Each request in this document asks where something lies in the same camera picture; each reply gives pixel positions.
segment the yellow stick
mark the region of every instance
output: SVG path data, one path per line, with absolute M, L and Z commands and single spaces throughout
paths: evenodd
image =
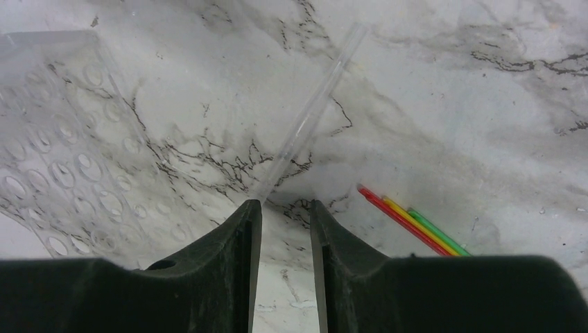
M 429 229 L 425 228 L 421 223 L 419 223 L 417 220 L 415 220 L 412 216 L 408 215 L 406 210 L 403 210 L 402 207 L 398 206 L 394 201 L 392 201 L 392 199 L 384 196 L 382 198 L 382 200 L 386 203 L 386 205 L 388 205 L 388 207 L 392 208 L 398 214 L 402 215 L 402 217 L 404 217 L 410 224 L 414 225 L 422 233 L 429 236 L 434 242 L 436 242 L 437 244 L 439 244 L 439 246 L 441 246 L 447 252 L 449 252 L 449 254 L 459 256 L 459 253 L 457 253 L 451 246 L 449 246 L 447 243 L 442 241 L 439 237 L 437 237 L 437 235 L 433 234 Z

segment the green straw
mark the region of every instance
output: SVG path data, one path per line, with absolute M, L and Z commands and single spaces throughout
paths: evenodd
M 412 216 L 413 219 L 417 220 L 418 223 L 421 223 L 422 226 L 432 232 L 435 236 L 439 237 L 439 239 L 444 241 L 447 245 L 451 246 L 451 248 L 453 248 L 460 255 L 470 255 L 469 252 L 464 250 L 453 239 L 449 238 L 449 236 L 443 233 L 443 231 L 439 230 L 439 228 L 435 227 L 431 222 L 429 222 L 429 220 L 425 219 L 416 210 L 410 208 L 408 210 L 408 215 Z

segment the clear straw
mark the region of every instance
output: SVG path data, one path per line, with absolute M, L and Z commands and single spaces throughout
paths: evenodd
M 314 132 L 320 117 L 325 111 L 329 95 L 339 81 L 345 65 L 355 53 L 357 46 L 359 46 L 367 32 L 368 29 L 364 25 L 354 23 L 347 33 L 340 55 L 331 65 L 331 68 L 329 68 L 327 75 L 320 81 L 312 96 L 304 104 L 301 113 L 295 120 L 294 126 L 289 130 L 278 155 L 274 157 L 269 170 L 267 170 L 262 181 L 257 184 L 253 191 L 252 198 L 259 200 L 262 205 L 266 202 L 274 186 L 284 174 L 290 161 L 300 152 L 306 140 Z

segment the white marble table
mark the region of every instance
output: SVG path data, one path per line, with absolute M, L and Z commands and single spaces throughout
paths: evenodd
M 204 234 L 263 177 L 351 23 L 368 26 L 263 212 L 254 331 L 317 332 L 309 200 L 387 255 L 434 255 L 370 207 L 359 182 L 475 255 L 548 255 L 588 290 L 587 10 L 581 0 L 6 0 L 0 32 L 95 30 Z

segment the clear tube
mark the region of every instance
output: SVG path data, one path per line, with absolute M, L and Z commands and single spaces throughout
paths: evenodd
M 355 53 L 361 40 L 368 32 L 368 28 L 362 24 L 354 23 L 343 45 L 342 51 L 320 81 L 312 96 L 304 104 L 301 113 L 295 120 L 294 126 L 289 130 L 278 155 L 274 157 L 269 170 L 253 191 L 252 198 L 265 203 L 279 178 L 290 164 L 290 161 L 300 152 L 306 140 L 314 132 L 316 125 L 325 111 L 329 95 L 339 81 L 345 65 Z

